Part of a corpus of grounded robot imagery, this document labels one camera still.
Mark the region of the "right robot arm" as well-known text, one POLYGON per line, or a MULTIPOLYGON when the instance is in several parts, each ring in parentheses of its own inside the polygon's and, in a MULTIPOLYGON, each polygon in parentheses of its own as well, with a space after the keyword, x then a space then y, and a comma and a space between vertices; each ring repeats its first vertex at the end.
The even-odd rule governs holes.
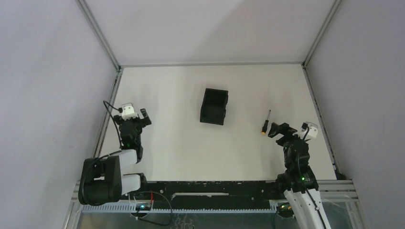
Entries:
POLYGON ((276 178, 276 192, 286 198, 301 229, 329 229, 317 179, 309 166, 309 140, 317 137, 318 126, 304 122, 301 130, 287 123, 272 123, 268 137, 281 137, 276 143, 283 148, 285 172, 276 178))

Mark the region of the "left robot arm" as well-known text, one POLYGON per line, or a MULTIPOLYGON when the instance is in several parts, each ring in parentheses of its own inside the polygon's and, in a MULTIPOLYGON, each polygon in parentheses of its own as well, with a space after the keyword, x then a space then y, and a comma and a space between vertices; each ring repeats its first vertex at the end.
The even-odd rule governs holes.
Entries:
POLYGON ((143 173, 123 174, 123 169, 142 160, 141 133, 151 124, 146 109, 140 117, 131 106, 122 108, 114 116, 121 139, 121 149, 102 157, 87 158, 81 174, 78 199, 82 205, 100 206, 117 202, 121 196, 132 193, 143 199, 149 194, 149 186, 143 173))

